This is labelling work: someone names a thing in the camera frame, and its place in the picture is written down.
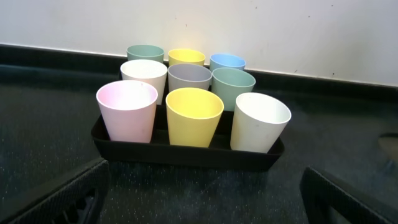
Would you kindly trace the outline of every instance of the tray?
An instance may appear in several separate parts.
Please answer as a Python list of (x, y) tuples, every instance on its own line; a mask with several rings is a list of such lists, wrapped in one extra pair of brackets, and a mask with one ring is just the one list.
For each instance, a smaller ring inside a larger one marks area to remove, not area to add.
[(199, 166), (249, 171), (266, 171), (284, 152), (280, 138), (267, 154), (233, 151), (231, 139), (233, 112), (224, 111), (209, 148), (171, 146), (164, 105), (157, 105), (154, 131), (150, 143), (110, 141), (102, 115), (91, 135), (101, 156), (109, 161), (153, 162), (183, 166)]

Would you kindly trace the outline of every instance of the plastic cup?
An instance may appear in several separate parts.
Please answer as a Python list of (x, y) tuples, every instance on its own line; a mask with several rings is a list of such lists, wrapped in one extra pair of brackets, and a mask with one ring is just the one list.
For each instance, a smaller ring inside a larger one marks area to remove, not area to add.
[(166, 83), (166, 65), (153, 60), (131, 60), (120, 66), (123, 80), (138, 80), (156, 88), (159, 97), (156, 104), (161, 105)]
[(169, 51), (169, 66), (180, 63), (205, 64), (205, 55), (192, 49), (173, 49)]
[(215, 94), (179, 88), (166, 96), (171, 145), (208, 147), (224, 109)]
[(147, 59), (163, 63), (164, 50), (153, 45), (133, 45), (127, 48), (127, 59)]
[(235, 68), (217, 68), (213, 71), (211, 91), (223, 100), (224, 110), (233, 111), (236, 97), (251, 92), (254, 84), (256, 79), (247, 72)]
[(157, 91), (134, 80), (112, 82), (96, 94), (112, 141), (149, 143), (154, 127)]
[(243, 93), (236, 99), (231, 149), (267, 153), (292, 114), (279, 100), (261, 93)]
[(211, 72), (200, 65), (178, 64), (169, 67), (169, 91), (192, 87), (208, 90)]
[(236, 68), (239, 70), (243, 70), (246, 66), (246, 62), (235, 55), (231, 54), (213, 54), (210, 57), (210, 71), (213, 71), (217, 68)]

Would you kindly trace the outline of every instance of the black countertop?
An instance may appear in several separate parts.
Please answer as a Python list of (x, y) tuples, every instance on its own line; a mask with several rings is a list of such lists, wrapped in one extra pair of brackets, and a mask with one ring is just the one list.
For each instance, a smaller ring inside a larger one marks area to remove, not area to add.
[[(13, 196), (100, 156), (90, 136), (100, 115), (95, 93), (115, 79), (110, 72), (0, 66), (0, 211)], [(377, 143), (383, 133), (398, 133), (398, 104), (257, 91), (292, 112), (281, 135), (285, 153), (268, 172), (110, 162), (99, 222), (307, 223), (299, 191), (306, 166), (398, 208), (398, 169)]]

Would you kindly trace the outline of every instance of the light pink cup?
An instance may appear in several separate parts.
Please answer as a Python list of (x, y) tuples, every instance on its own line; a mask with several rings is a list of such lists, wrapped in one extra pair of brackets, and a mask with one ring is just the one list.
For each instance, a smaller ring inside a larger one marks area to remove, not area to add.
[(135, 80), (117, 81), (102, 86), (96, 97), (112, 141), (150, 142), (156, 111), (155, 87)]

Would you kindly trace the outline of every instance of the white wall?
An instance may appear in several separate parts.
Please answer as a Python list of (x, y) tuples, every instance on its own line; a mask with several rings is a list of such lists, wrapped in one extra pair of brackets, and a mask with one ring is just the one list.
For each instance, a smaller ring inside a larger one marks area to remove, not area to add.
[(0, 43), (113, 55), (188, 47), (256, 70), (398, 86), (397, 9), (397, 0), (2, 0)]

